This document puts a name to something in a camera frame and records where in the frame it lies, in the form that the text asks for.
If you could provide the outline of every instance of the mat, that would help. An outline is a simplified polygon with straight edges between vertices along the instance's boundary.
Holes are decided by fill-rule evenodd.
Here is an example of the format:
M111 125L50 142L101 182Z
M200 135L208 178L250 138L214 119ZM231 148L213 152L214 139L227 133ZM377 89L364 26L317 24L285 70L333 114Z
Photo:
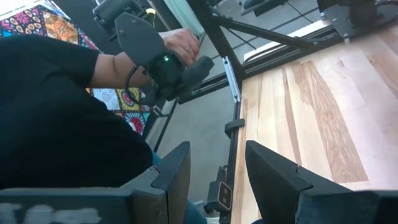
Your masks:
M54 3L44 1L40 5L24 9L0 21L0 38L10 35L39 34L67 41L80 46L97 49L95 44ZM124 90L86 89L102 101L110 111L127 121L136 132L142 134L150 108L139 106L129 99ZM136 99L144 94L138 88L130 89Z

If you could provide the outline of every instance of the metal frame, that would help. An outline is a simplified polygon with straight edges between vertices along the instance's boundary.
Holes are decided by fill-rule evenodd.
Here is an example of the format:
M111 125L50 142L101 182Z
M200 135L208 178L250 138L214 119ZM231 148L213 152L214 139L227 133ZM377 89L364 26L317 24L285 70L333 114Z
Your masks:
M162 131L160 132L160 136L158 137L158 139L156 141L156 145L155 145L155 148L154 148L154 152L155 153L157 153L157 151L159 150L159 146L162 143L163 136L166 133L167 127L169 126L169 122L172 119L172 116L174 114L174 110L175 110L176 106L177 106L177 100L174 100L173 106L172 106L172 109L170 110L170 112L168 114L163 115L163 116L158 116L157 117L157 118L167 118L167 119L166 119L166 123L164 124L164 126L162 128Z
M242 90L242 83L244 79L279 67L285 63L291 62L293 60L304 57L308 54L312 54L314 52L325 49L343 41L343 39L338 35L333 26L324 27L301 38L289 37L287 35L282 35L270 30L261 29L249 24L233 21L232 19L220 17L217 14L213 15L213 11L210 9L206 1L187 1L193 12L195 13L197 19L199 20L200 24L203 26L206 34L218 51L220 57L229 58L239 92ZM273 48L267 49L265 52L259 53L259 55L264 55L241 64L236 54L234 53L233 48L227 41L227 38L225 37L220 26L240 32L245 32L247 34L255 35L257 37L272 40L281 44ZM229 85L230 84L227 79L227 75L225 72L223 72L213 78L204 81L198 87L198 89L191 94L189 98L185 99L184 101L179 101L179 103L186 103L221 88L227 87ZM236 101L234 106L233 120L240 118L240 111L241 102ZM235 178L238 135L239 130L235 130L231 133L231 141L229 145L226 184L231 187L232 190L234 187ZM220 223L230 223L230 221L230 212L220 213Z

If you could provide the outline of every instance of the black metal bar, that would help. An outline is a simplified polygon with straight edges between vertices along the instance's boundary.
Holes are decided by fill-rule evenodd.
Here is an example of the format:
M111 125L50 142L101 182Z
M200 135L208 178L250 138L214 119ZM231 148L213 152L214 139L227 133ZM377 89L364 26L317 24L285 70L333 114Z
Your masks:
M217 16L223 16L223 15L221 15L221 13L220 13L217 9L215 9L215 8L213 8L213 7L210 7L210 10L211 10L212 12L214 12Z
M324 27L320 30L316 30L310 34L303 36L303 39L314 39L314 38L324 38L330 36L329 39L325 39L323 42L319 42L316 47L312 50L299 50L289 46L283 46L279 49L269 52L257 59L250 62L243 63L243 69L245 71L243 79L249 78L253 75L260 74L267 70L276 68L283 65L284 63L291 62L300 57L306 56L308 54L314 53L318 50L330 47L343 41L336 33L333 26ZM203 95L212 93L213 91L219 90L228 86L228 81L226 80L225 72L221 73L209 80L205 80L197 90L193 91L189 98L179 101L178 103L186 103L188 101L194 100Z
M308 49L310 47L313 47L313 43L304 41L299 38L289 37L287 35L280 34L271 30L262 29L260 27L245 24L243 22L234 21L220 16L212 16L212 17L213 17L212 19L215 22L217 22L219 26L223 26L225 28L255 35L267 40L271 40L274 42L278 42L281 44L289 45L300 49Z
M235 103L234 106L234 116L233 120L239 119L241 117L241 102ZM229 155L228 155L228 169L226 171L226 185L232 190L234 189L235 181L235 168L236 168L236 153L238 150L238 136L239 130L233 131L231 133L231 140L229 142ZM220 213L220 223L230 223L231 213L221 212Z
M231 29L227 29L228 32L230 32L231 34L233 34L235 37L237 37L239 40L242 40L243 43L247 44L248 46L250 46L251 48L253 48L254 50L256 49L255 46L253 46L252 44L249 43L248 40L243 39L240 35L236 34L235 32L233 32Z
M190 7L195 13L197 19L200 24L204 28L207 36L212 41L218 53L221 57L228 57L231 66L234 70L235 76L237 80L242 80L243 76L243 67L240 64L234 50L229 44L227 38L225 37L221 27L214 20L213 12L209 8L209 5L206 1L198 1L198 0L187 0Z
M229 85L229 83L228 83L227 79L224 79L224 80L222 80L218 83L212 84L212 85L207 85L206 87L203 87L201 89L193 91L188 98L180 99L178 101L178 103L183 104L183 103L189 102L189 101L199 98L201 96L205 96L209 93L213 93L214 91L217 91L224 87L227 87L228 85Z
M157 142L156 142L156 145L155 145L155 148L154 148L154 152L155 153L159 150L159 146L160 146L160 144L162 142L164 133L166 133L167 126L169 125L169 122L172 119L172 115L174 113L174 109L175 109L176 105L177 105L177 100L174 101L173 107L172 107L172 109L170 110L170 113L169 113L170 116L167 117L166 123L164 124L164 126L162 128L162 132L160 132L160 136L157 139Z
M276 30L276 29L278 29L278 28L281 28L282 26L287 25L287 24L290 24L291 22L296 21L297 19L300 19L300 18L302 18L303 16L306 16L306 15L308 15L308 14L310 14L311 12L314 12L314 11L316 11L316 10L318 10L318 7L309 10L308 12L304 13L302 16L297 16L297 17L295 17L295 18L293 18L293 19L291 19L291 20L289 20L289 21L286 21L286 22L284 22L284 23L282 23L282 24L279 24L279 25L275 26L274 28L272 28L272 29L270 29L270 30L271 30L271 31L274 31L274 30ZM251 37L250 39L247 40L247 42L252 42L252 41L256 40L257 38L259 38L259 37L256 37L256 36ZM242 42L242 43L238 44L237 46L233 47L232 49L235 50L235 49L237 49L238 47L243 46L243 45L245 45L245 44L246 44L245 42ZM216 58L218 58L219 56L220 56L220 55L216 55L216 56L212 57L211 59L212 59L212 60L213 60L213 59L216 59Z
M253 75L257 75L261 72L265 72L265 69L270 70L276 68L283 65L284 63L291 62L295 59L298 59L299 57L306 56L308 54L314 53L321 49L325 49L334 44L337 44L338 42L343 41L343 39L336 33L336 30L333 28L333 26L324 27L320 30L305 35L303 38L325 38L325 40L319 42L316 46L307 50L299 50L293 47L284 46L280 49L274 50L273 52L265 54L262 57L244 63L244 79L249 78Z
M249 62L249 61L255 59L256 57L259 57L259 56L261 56L261 55L264 55L265 53L268 53L268 52L270 52L270 51L276 50L276 49L278 49L278 48L280 48L280 47L283 47L283 46L284 46L283 44L278 44L278 45L275 45L275 46L273 46L273 47L270 47L270 48L268 48L268 49L266 49L266 50L264 50L264 51L257 52L257 53L255 53L254 55L252 55L252 56L246 58L246 59L244 60L243 64L245 64L245 63L247 63L247 62Z
M146 139L148 137L148 134L149 134L150 130L152 129L154 123L156 122L157 118L158 117L155 114L155 112L151 111L148 118L145 121L144 131L142 132L143 139Z

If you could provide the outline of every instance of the black bracket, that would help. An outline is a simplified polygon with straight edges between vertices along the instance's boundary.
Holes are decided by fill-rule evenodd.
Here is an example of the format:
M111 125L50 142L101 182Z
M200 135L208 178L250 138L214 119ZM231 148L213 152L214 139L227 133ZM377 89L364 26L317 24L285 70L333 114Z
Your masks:
M388 4L398 5L398 1L377 0L360 5L335 4L325 9L324 12L339 35L347 39L367 34L396 21L398 19L398 7L387 6Z
M225 125L224 132L229 138L231 138L232 132L242 127L244 127L244 119L236 119Z
M232 189L226 185L228 166L218 168L217 180L210 183L207 204L203 207L206 213L230 212L232 206Z

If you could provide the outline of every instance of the table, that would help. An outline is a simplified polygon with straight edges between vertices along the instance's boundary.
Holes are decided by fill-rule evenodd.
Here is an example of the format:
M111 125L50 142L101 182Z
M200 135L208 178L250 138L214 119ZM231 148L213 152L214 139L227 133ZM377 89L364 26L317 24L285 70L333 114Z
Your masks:
M318 21L291 35L327 25ZM261 217L246 140L351 190L398 189L397 54L393 24L243 81L246 125L239 129L231 223Z

